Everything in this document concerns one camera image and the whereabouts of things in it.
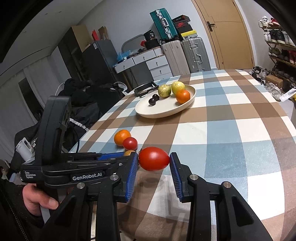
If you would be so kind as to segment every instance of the refrigerator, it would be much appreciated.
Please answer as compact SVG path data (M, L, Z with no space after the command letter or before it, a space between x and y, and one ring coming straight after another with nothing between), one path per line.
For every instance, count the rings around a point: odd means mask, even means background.
M117 74L112 67L117 62L117 52L111 40L93 42L83 51L82 57L87 67L89 78L95 84L125 83L123 74Z

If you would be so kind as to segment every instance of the white drawer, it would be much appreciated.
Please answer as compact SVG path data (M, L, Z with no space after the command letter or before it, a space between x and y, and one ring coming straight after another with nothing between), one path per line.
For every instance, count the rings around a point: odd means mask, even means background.
M169 65L161 66L155 69L150 70L152 77L157 77L163 74L171 73Z
M121 62L119 65L115 66L114 68L115 68L116 73L119 73L119 72L124 71L134 65L135 65L135 63L133 62L133 59L129 58L129 59Z
M146 64L148 66L148 69L155 69L157 67L161 67L161 66L168 64L168 61L164 55L164 56L149 60L146 62Z
M172 73L162 74L160 76L154 77L153 80L154 81L157 81L157 80L165 80L165 79L171 78L172 76L173 76Z
M135 64L139 64L139 63L142 63L142 62L144 62L146 60L150 60L150 59L155 58L155 57L156 57L156 55L155 55L155 53L154 53L154 51L152 49L152 50L149 50L149 51L147 51L145 53L141 53L141 54L133 57L133 60L134 60Z
M162 51L161 47L154 49L154 53L156 56L163 55L163 51Z

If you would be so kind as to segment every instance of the metal screw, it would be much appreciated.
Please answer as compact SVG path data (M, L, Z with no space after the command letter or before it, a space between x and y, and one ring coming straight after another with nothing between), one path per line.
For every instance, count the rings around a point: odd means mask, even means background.
M84 187L85 187L85 184L84 183L78 183L77 184L77 188L79 188L79 189L82 189Z
M191 175L189 176L189 178L190 178L191 180L197 180L197 179L198 179L198 175L196 175L196 174L191 174Z
M111 179L112 181L116 181L118 178L119 178L119 177L118 177L118 175L116 175L116 174L113 174L113 175L110 176L110 179Z
M224 182L223 186L226 188L231 188L231 183L230 182Z

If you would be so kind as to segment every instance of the ceiling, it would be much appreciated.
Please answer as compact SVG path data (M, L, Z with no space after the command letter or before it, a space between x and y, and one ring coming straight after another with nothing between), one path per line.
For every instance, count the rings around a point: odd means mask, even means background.
M16 38L3 62L0 63L0 76L3 77L5 72L10 71L20 61L22 65L26 65L24 59L30 59L29 64L31 64L34 60L32 55L36 56L35 61L40 59L40 54L36 54L40 50L44 56L50 54L69 27L77 25L101 1L53 0L29 22Z

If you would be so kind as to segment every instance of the zipper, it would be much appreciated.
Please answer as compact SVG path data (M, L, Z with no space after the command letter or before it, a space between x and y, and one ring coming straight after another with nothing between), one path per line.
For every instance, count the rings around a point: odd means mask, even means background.
M19 219L18 215L16 214L13 206L11 205L12 202L11 202L10 198L5 195L6 194L6 191L3 189L3 186L2 186L1 183L0 183L0 192L2 193L2 195L3 195L3 197L4 197L5 201L6 201L6 203L8 204L8 206L9 206L9 208L10 208L10 210L11 210L11 212L12 212L12 214L13 214L15 220L16 220L17 226L18 226L19 230L23 234L23 237L25 238L26 241L31 241L29 239L29 237L28 237L28 235L27 235L24 227L23 227L22 222L20 221L20 219Z

